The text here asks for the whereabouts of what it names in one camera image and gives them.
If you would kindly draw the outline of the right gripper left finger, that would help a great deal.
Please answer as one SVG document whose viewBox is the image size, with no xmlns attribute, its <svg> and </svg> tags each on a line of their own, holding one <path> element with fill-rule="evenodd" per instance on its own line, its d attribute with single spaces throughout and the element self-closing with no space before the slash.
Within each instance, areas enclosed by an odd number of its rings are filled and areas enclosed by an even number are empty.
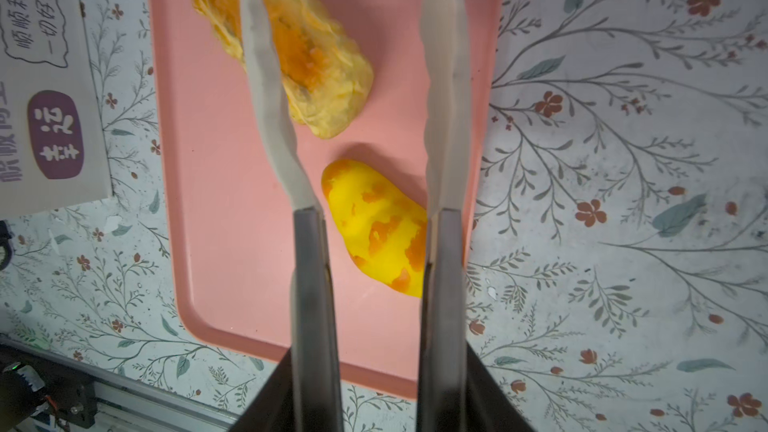
<svg viewBox="0 0 768 432">
<path fill-rule="evenodd" d="M 291 348 L 285 369 L 297 431 L 344 428 L 326 223 L 297 152 L 263 0 L 239 0 L 244 59 L 262 146 L 292 208 Z"/>
</svg>

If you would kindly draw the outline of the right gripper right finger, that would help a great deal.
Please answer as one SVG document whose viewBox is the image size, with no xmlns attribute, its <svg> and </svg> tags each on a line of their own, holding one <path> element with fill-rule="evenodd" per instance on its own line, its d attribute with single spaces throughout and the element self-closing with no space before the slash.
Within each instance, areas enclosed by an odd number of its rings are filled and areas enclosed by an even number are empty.
<svg viewBox="0 0 768 432">
<path fill-rule="evenodd" d="M 427 249 L 422 293 L 416 428 L 466 428 L 467 344 L 463 208 L 471 149 L 471 63 L 465 0 L 422 0 L 429 76 Z"/>
</svg>

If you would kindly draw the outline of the yellow orange swirl bun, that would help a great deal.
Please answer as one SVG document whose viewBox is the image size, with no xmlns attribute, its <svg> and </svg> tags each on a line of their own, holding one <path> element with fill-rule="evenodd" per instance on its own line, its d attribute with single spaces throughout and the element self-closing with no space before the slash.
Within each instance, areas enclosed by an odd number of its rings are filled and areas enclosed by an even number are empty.
<svg viewBox="0 0 768 432">
<path fill-rule="evenodd" d="M 321 188 L 355 266 L 390 289 L 420 298 L 426 263 L 425 209 L 369 165 L 329 164 Z"/>
</svg>

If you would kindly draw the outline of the braided yellow bread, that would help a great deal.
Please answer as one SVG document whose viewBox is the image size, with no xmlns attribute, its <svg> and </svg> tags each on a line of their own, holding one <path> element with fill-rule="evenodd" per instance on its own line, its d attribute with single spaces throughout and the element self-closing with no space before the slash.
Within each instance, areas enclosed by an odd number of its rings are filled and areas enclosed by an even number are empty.
<svg viewBox="0 0 768 432">
<path fill-rule="evenodd" d="M 320 0 L 263 0 L 292 120 L 320 139 L 342 133 L 371 91 L 372 65 Z M 239 0 L 192 0 L 223 50 L 244 59 Z"/>
</svg>

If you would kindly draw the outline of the white printed paper bag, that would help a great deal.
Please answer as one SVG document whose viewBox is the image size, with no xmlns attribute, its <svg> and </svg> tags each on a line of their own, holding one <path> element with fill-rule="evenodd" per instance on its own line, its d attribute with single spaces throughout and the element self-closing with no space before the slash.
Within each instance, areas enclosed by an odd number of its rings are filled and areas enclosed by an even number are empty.
<svg viewBox="0 0 768 432">
<path fill-rule="evenodd" d="M 1 0 L 1 217 L 110 197 L 79 0 Z"/>
</svg>

